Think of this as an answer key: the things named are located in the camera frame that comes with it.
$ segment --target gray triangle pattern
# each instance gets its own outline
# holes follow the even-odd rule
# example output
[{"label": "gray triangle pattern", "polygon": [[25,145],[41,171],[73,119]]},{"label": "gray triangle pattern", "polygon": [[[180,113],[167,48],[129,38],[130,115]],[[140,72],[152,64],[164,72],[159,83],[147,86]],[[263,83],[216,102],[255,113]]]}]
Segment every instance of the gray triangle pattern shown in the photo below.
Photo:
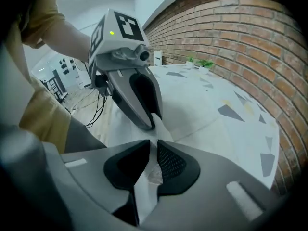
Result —
[{"label": "gray triangle pattern", "polygon": [[208,82],[207,80],[205,80],[205,79],[202,79],[201,77],[200,77],[200,81],[202,81],[202,82],[206,82],[206,83],[209,83],[210,84],[210,82]]},{"label": "gray triangle pattern", "polygon": [[209,88],[213,88],[212,84],[207,84],[207,85],[203,85],[204,87],[209,87]]},{"label": "gray triangle pattern", "polygon": [[241,101],[242,105],[245,105],[245,103],[247,103],[247,100],[245,98],[243,98],[240,94],[234,92],[236,94],[236,96],[239,98],[239,100]]},{"label": "gray triangle pattern", "polygon": [[261,157],[261,166],[262,166],[263,177],[267,177],[267,176],[270,175],[270,173],[273,169],[275,156],[271,153],[269,153],[269,154],[260,153],[260,157]]},{"label": "gray triangle pattern", "polygon": [[184,77],[184,78],[187,78],[186,76],[181,75],[181,74],[176,73],[176,72],[168,72],[168,73],[166,73],[166,75],[171,75],[171,76],[177,76],[177,77]]},{"label": "gray triangle pattern", "polygon": [[230,118],[245,122],[234,110],[232,110],[228,105],[224,105],[218,109],[218,112],[223,116],[228,116]]},{"label": "gray triangle pattern", "polygon": [[260,108],[261,111],[266,113],[266,111],[258,103],[257,103],[257,105],[258,105],[258,107]]},{"label": "gray triangle pattern", "polygon": [[262,122],[262,123],[266,124],[266,122],[265,122],[265,120],[264,120],[262,115],[260,115],[259,122]]},{"label": "gray triangle pattern", "polygon": [[271,151],[271,145],[273,144],[273,137],[265,136],[266,143],[268,144],[269,151]]},{"label": "gray triangle pattern", "polygon": [[250,102],[250,103],[253,103],[249,98],[245,97],[245,99]]}]

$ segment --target white table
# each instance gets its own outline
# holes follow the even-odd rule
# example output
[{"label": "white table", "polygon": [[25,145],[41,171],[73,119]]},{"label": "white table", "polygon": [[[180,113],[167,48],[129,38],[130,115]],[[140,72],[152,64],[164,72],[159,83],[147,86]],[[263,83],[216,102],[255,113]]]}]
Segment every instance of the white table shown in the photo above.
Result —
[{"label": "white table", "polygon": [[[175,142],[224,156],[268,188],[272,186],[278,164],[279,129],[261,104],[203,68],[187,69],[183,64],[149,69],[159,83],[163,122]],[[113,113],[112,123],[116,119]],[[114,133],[125,134],[127,130],[119,125]],[[128,142],[119,140],[119,136],[114,138],[117,143]],[[110,142],[110,146],[116,145],[112,139]]]}]

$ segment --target cable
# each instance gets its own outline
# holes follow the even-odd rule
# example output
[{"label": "cable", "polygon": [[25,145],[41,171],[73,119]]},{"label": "cable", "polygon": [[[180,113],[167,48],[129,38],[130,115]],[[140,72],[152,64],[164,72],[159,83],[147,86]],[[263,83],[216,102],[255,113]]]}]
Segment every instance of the cable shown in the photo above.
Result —
[{"label": "cable", "polygon": [[97,112],[98,112],[97,109],[98,109],[99,99],[100,99],[100,93],[98,93],[98,96],[97,96],[96,111],[95,111],[95,113],[94,113],[93,119],[86,125],[86,127],[89,126],[89,125],[91,125],[90,123],[95,119],[95,116],[96,116],[96,114],[97,114]]},{"label": "cable", "polygon": [[90,126],[90,127],[88,127],[88,128],[91,128],[91,127],[93,126],[93,124],[98,120],[98,118],[100,118],[101,114],[103,113],[103,110],[104,110],[106,101],[107,101],[107,97],[104,97],[104,99],[103,99],[103,105],[97,110],[97,112],[98,112],[100,109],[102,109],[101,112],[100,112],[100,114],[97,116],[97,118],[96,118],[95,120],[94,120],[94,118],[95,118],[97,112],[94,114],[93,122],[92,122],[92,123],[89,123],[88,125],[86,125],[86,126]]},{"label": "cable", "polygon": [[85,107],[88,107],[89,105],[91,105],[91,104],[93,104],[93,103],[95,103],[96,102],[96,100],[94,100],[93,102],[91,102],[91,103],[89,103],[89,104],[87,104],[86,106],[83,106],[83,107],[77,107],[77,108],[74,108],[73,110],[77,110],[77,109],[82,109],[82,108],[85,108]]},{"label": "cable", "polygon": [[77,104],[79,104],[82,100],[84,100],[86,97],[88,97],[88,96],[90,96],[92,93],[94,93],[95,92],[95,89],[90,93],[90,94],[88,94],[87,96],[85,96],[85,97],[83,97],[81,100],[79,100],[75,105],[74,105],[74,107],[72,108],[72,110],[76,107],[76,105]]},{"label": "cable", "polygon": [[90,123],[90,124],[88,125],[88,126],[90,126],[90,127],[88,127],[88,128],[93,127],[93,124],[98,120],[98,118],[100,118],[100,116],[101,116],[101,114],[102,114],[102,112],[103,112],[103,110],[104,110],[106,101],[107,101],[107,98],[104,97],[103,105],[98,109],[98,111],[99,111],[100,109],[102,109],[101,112],[100,112],[100,114],[99,114],[98,117],[95,119],[95,121],[93,121],[92,123]]}]

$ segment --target wooden floor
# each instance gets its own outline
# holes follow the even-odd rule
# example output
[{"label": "wooden floor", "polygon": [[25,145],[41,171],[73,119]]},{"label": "wooden floor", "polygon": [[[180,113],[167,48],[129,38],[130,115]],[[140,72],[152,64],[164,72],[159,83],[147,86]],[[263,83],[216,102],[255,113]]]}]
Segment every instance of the wooden floor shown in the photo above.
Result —
[{"label": "wooden floor", "polygon": [[[84,125],[87,125],[93,119],[93,116],[95,114],[97,98],[98,91],[96,89],[77,90],[67,95],[63,106],[71,112],[71,115],[75,119],[77,119]],[[100,108],[102,104],[103,98],[100,95],[98,108]],[[104,106],[103,113],[93,124],[93,126],[89,128],[91,134],[106,146],[108,146],[109,142],[108,136],[112,105],[112,97],[108,97]]]}]

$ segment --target red brick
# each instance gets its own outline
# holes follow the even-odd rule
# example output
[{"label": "red brick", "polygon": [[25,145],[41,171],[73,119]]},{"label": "red brick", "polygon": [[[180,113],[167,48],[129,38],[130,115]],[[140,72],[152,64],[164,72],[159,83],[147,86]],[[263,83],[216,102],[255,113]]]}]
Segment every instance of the red brick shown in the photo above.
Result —
[{"label": "red brick", "polygon": [[215,66],[214,73],[225,79],[229,79],[230,77],[230,71],[219,66]]},{"label": "red brick", "polygon": [[287,138],[285,132],[282,129],[279,129],[279,145],[283,150],[288,150],[291,147],[289,139]]},{"label": "red brick", "polygon": [[275,69],[278,73],[283,75],[290,83],[295,85],[295,87],[305,96],[308,95],[308,85],[303,80],[303,78],[297,74],[293,69],[289,68],[284,63],[272,58],[270,60],[270,66]]},{"label": "red brick", "polygon": [[213,45],[242,53],[246,52],[246,46],[237,42],[215,39]]},{"label": "red brick", "polygon": [[197,38],[186,38],[183,39],[182,44],[199,44],[199,39]]},{"label": "red brick", "polygon": [[308,163],[308,158],[307,158],[307,155],[304,151],[302,151],[301,153],[298,154],[298,159],[299,159],[299,163],[300,163],[301,167],[305,168],[307,166],[307,163]]},{"label": "red brick", "polygon": [[275,86],[281,90],[287,97],[292,98],[295,94],[295,88],[284,78],[279,77],[275,81]]},{"label": "red brick", "polygon": [[274,97],[274,93],[275,93],[275,88],[273,86],[272,83],[268,82],[265,79],[260,79],[259,83],[258,83],[258,87],[261,88],[261,90],[263,90],[266,94],[268,94],[271,98]]},{"label": "red brick", "polygon": [[276,173],[275,173],[275,180],[277,182],[279,193],[281,195],[286,194],[287,190],[286,190],[286,186],[285,186],[285,184],[283,182],[282,172],[280,170],[280,166],[279,165],[277,166],[277,170],[276,170]]},{"label": "red brick", "polygon": [[250,14],[250,7],[238,7],[238,6],[230,6],[230,7],[219,7],[214,9],[215,14],[228,14],[228,13],[245,13]]},{"label": "red brick", "polygon": [[239,22],[240,16],[238,14],[224,14],[221,16],[224,22]]},{"label": "red brick", "polygon": [[291,51],[293,54],[297,55],[300,59],[302,59],[305,63],[308,64],[308,54],[307,51],[301,47],[299,44],[297,44],[295,41],[286,38],[285,36],[281,34],[275,34],[274,35],[274,42],[285,47],[289,51]]},{"label": "red brick", "polygon": [[221,32],[220,33],[220,38],[222,39],[237,40],[238,37],[239,37],[238,33],[233,33],[233,32]]},{"label": "red brick", "polygon": [[298,93],[293,98],[295,106],[299,109],[304,119],[308,121],[308,103]]},{"label": "red brick", "polygon": [[292,175],[288,160],[286,159],[281,148],[279,148],[278,164],[280,166],[284,178],[290,177]]},{"label": "red brick", "polygon": [[303,140],[304,140],[306,149],[308,149],[308,133],[306,133],[306,134],[303,136]]},{"label": "red brick", "polygon": [[298,57],[296,57],[295,55],[293,55],[292,53],[288,51],[285,51],[283,59],[287,64],[289,64],[297,72],[299,72],[300,74],[303,73],[305,69],[305,64]]},{"label": "red brick", "polygon": [[262,40],[262,39],[258,39],[258,38],[255,38],[255,37],[252,37],[252,36],[248,36],[248,35],[241,35],[240,37],[240,41],[241,42],[244,42],[246,44],[249,44],[249,45],[253,45],[257,48],[260,48],[262,50],[265,50],[275,56],[278,56],[280,57],[281,56],[281,53],[282,53],[282,50],[280,47],[277,47],[265,40]]},{"label": "red brick", "polygon": [[275,19],[280,22],[284,22],[290,26],[294,26],[294,20],[286,14],[276,12]]},{"label": "red brick", "polygon": [[265,64],[268,62],[268,59],[270,57],[268,54],[264,53],[263,51],[259,51],[256,49],[250,49],[248,52],[248,55],[261,62],[264,62]]},{"label": "red brick", "polygon": [[223,67],[223,68],[231,70],[231,71],[233,71],[235,73],[238,73],[240,71],[240,67],[239,67],[238,64],[236,64],[234,62],[231,62],[231,61],[227,61],[227,60],[222,59],[220,57],[216,57],[214,63],[216,65],[219,65],[219,66]]},{"label": "red brick", "polygon": [[281,114],[278,118],[279,124],[282,126],[283,130],[286,132],[288,137],[291,140],[292,145],[294,146],[295,150],[297,152],[300,152],[303,150],[303,144],[301,142],[301,139],[296,132],[296,130],[293,128],[291,122],[287,118],[285,114]]},{"label": "red brick", "polygon": [[214,14],[214,9],[208,9],[208,10],[202,10],[201,11],[201,16],[207,16],[210,14]]},{"label": "red brick", "polygon": [[220,32],[215,30],[194,32],[195,37],[198,38],[219,38],[219,34]]},{"label": "red brick", "polygon": [[283,111],[289,116],[294,117],[296,109],[293,104],[278,90],[275,90],[273,100],[283,109]]},{"label": "red brick", "polygon": [[185,15],[183,17],[183,21],[191,20],[197,17],[200,17],[200,11]]},{"label": "red brick", "polygon": [[203,45],[195,45],[193,47],[194,51],[202,51],[205,53],[213,54],[216,55],[218,53],[218,49],[214,47],[209,47],[209,46],[203,46]]},{"label": "red brick", "polygon": [[210,55],[206,54],[206,53],[198,52],[197,58],[198,59],[203,59],[203,60],[208,60],[210,58]]},{"label": "red brick", "polygon": [[260,79],[260,77],[258,75],[254,74],[253,72],[251,72],[247,69],[243,70],[242,76],[245,79],[249,80],[251,83],[254,83],[254,84],[258,83],[259,79]]},{"label": "red brick", "polygon": [[267,98],[263,105],[268,110],[268,112],[276,119],[282,112],[281,108],[270,98]]},{"label": "red brick", "polygon": [[205,23],[198,26],[200,30],[211,30],[213,28],[213,23]]},{"label": "red brick", "polygon": [[[208,23],[209,24],[209,29],[212,29],[212,27],[213,27],[213,24],[212,23]],[[185,28],[184,28],[184,30],[186,31],[186,32],[191,32],[191,31],[198,31],[198,30],[200,30],[200,25],[191,25],[191,26],[186,26]]]},{"label": "red brick", "polygon": [[190,8],[188,10],[186,10],[186,14],[190,14],[190,13],[193,13],[194,12],[194,8]]},{"label": "red brick", "polygon": [[172,39],[183,39],[185,38],[185,33],[181,33],[181,34],[175,34],[172,36]]},{"label": "red brick", "polygon": [[231,5],[238,5],[239,0],[222,0],[221,5],[222,6],[231,6]]},{"label": "red brick", "polygon": [[201,4],[197,7],[195,7],[195,11],[199,11],[199,10],[206,10],[206,9],[211,9],[211,8],[215,8],[215,7],[219,7],[220,6],[220,1],[215,1],[215,2],[209,2],[209,3],[205,3],[205,4]]},{"label": "red brick", "polygon": [[281,152],[284,154],[284,157],[287,159],[292,175],[294,179],[296,179],[296,177],[300,174],[300,166],[296,159],[296,153],[294,151],[294,148],[290,147],[287,150],[281,150]]},{"label": "red brick", "polygon": [[265,78],[267,78],[270,81],[273,81],[275,79],[275,72],[273,72],[272,70],[270,70],[269,68],[267,68],[265,65],[260,64],[246,56],[243,55],[238,55],[236,58],[236,61],[238,63],[241,63],[247,67],[249,67],[250,69],[253,69],[254,71],[256,71],[257,73],[261,74],[262,76],[264,76]]},{"label": "red brick", "polygon": [[176,19],[175,24],[182,22],[182,18]]},{"label": "red brick", "polygon": [[196,23],[207,23],[207,22],[216,22],[216,21],[220,21],[219,15],[209,15],[209,16],[196,18]]},{"label": "red brick", "polygon": [[236,52],[230,51],[230,50],[225,50],[225,49],[220,49],[219,50],[219,55],[223,56],[225,58],[228,58],[230,60],[234,60],[234,57],[236,55]]},{"label": "red brick", "polygon": [[247,25],[235,24],[235,23],[215,23],[214,29],[216,30],[228,30],[248,33],[249,27]]},{"label": "red brick", "polygon": [[184,27],[185,25],[186,25],[185,22],[180,22],[180,23],[175,24],[173,27],[169,27],[167,30],[169,32],[169,31],[172,31],[174,29],[178,29],[180,27]]},{"label": "red brick", "polygon": [[264,38],[264,39],[268,39],[268,40],[270,40],[270,38],[271,38],[271,31],[262,29],[260,27],[253,26],[251,34],[258,36],[258,37],[261,37],[261,38]]},{"label": "red brick", "polygon": [[274,17],[273,11],[268,10],[268,9],[264,9],[264,8],[252,8],[251,14],[262,16],[262,17],[267,17],[267,18],[273,18]]},{"label": "red brick", "polygon": [[211,45],[211,43],[212,43],[212,39],[211,38],[200,38],[199,39],[199,43],[200,44],[204,44],[204,45]]},{"label": "red brick", "polygon": [[186,38],[193,38],[193,32],[185,33]]},{"label": "red brick", "polygon": [[242,77],[235,75],[235,74],[231,74],[229,80],[237,84],[243,90],[247,91],[259,102],[263,103],[266,100],[266,95],[264,95],[261,90],[256,88],[253,84],[249,83],[247,80],[243,79]]},{"label": "red brick", "polygon": [[186,25],[186,26],[193,25],[193,24],[195,24],[195,23],[197,22],[198,19],[200,19],[200,18],[198,17],[198,18],[196,18],[196,19],[187,20],[187,21],[185,22],[185,25]]},{"label": "red brick", "polygon": [[251,5],[274,9],[281,12],[284,11],[284,7],[281,4],[270,0],[240,0],[240,5]]},{"label": "red brick", "polygon": [[305,37],[299,31],[287,26],[285,34],[302,46],[307,47]]},{"label": "red brick", "polygon": [[301,135],[304,135],[307,132],[307,124],[299,113],[296,113],[296,115],[292,119],[292,122],[294,123],[295,127]]},{"label": "red brick", "polygon": [[267,27],[269,29],[272,29],[274,31],[278,31],[281,33],[284,32],[284,24],[282,24],[281,22],[271,20],[271,19],[267,19],[267,18],[261,18],[257,16],[242,14],[241,23],[248,23],[248,24],[253,24],[257,26]]},{"label": "red brick", "polygon": [[277,185],[277,182],[274,180],[270,190],[275,193],[277,196],[280,195],[280,192],[279,192],[279,188],[278,188],[278,185]]}]

